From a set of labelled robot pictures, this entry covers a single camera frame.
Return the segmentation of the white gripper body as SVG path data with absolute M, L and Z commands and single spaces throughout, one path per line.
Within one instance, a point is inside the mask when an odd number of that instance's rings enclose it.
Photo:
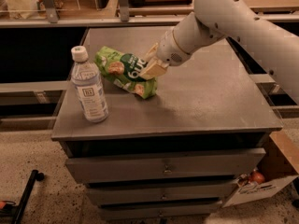
M 184 52 L 176 42 L 174 29 L 168 30 L 160 39 L 156 56 L 170 66 L 179 66 L 191 58 L 191 54 Z

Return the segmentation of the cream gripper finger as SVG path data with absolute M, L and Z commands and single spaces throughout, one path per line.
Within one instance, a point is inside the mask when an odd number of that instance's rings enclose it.
M 159 47 L 158 43 L 155 43 L 150 49 L 149 51 L 146 53 L 146 55 L 144 56 L 144 61 L 145 62 L 150 62 L 150 61 L 155 61 L 157 59 L 156 53 L 157 53 L 157 49 Z
M 147 67 L 141 71 L 139 76 L 146 80 L 150 80 L 152 78 L 164 75 L 167 71 L 167 68 L 168 63 L 165 63 L 160 59 L 152 59 L 149 61 Z

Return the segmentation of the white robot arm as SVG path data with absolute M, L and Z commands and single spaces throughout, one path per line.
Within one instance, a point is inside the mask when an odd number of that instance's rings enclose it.
M 145 56 L 146 80 L 188 61 L 200 48 L 230 37 L 299 103 L 299 36 L 255 14 L 243 0 L 194 0 L 187 17 Z

